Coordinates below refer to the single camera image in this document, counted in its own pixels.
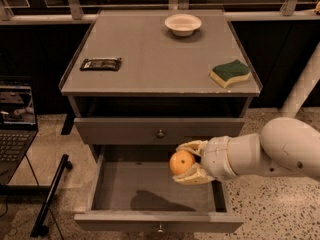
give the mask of terrazzo floor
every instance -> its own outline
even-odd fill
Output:
[[[249,109],[241,135],[260,132],[277,109]],[[296,118],[320,131],[320,108],[302,108]],[[108,239],[108,240],[260,240],[320,239],[320,184],[312,179],[264,178],[241,176],[226,182],[231,211],[244,218],[234,233],[127,233],[82,230],[73,220],[75,213],[86,209],[96,163],[75,127],[61,135],[65,115],[39,117],[39,133],[28,151],[28,157],[39,183],[49,185],[62,154],[73,164],[63,173],[51,213],[45,224],[49,233],[42,239]],[[35,184],[29,164],[24,159],[10,184]],[[5,212],[0,199],[0,215]],[[41,208],[40,198],[9,197],[8,211],[0,218],[0,239],[32,239],[30,232]]]

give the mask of bowl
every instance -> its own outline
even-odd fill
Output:
[[[176,36],[190,36],[201,24],[199,18],[190,14],[174,14],[165,20],[167,28]]]

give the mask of drawer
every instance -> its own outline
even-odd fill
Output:
[[[238,136],[243,118],[76,118],[85,144],[171,145]]]
[[[175,183],[168,168],[174,146],[105,146],[88,209],[75,221],[85,230],[234,232],[243,219],[229,212],[224,185]]]

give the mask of sponge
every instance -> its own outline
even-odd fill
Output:
[[[251,74],[250,68],[239,60],[215,66],[210,77],[221,87],[226,88],[232,83],[245,81]]]

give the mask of laptop screen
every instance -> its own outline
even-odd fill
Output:
[[[27,81],[0,80],[0,128],[28,128],[36,123],[31,86]]]

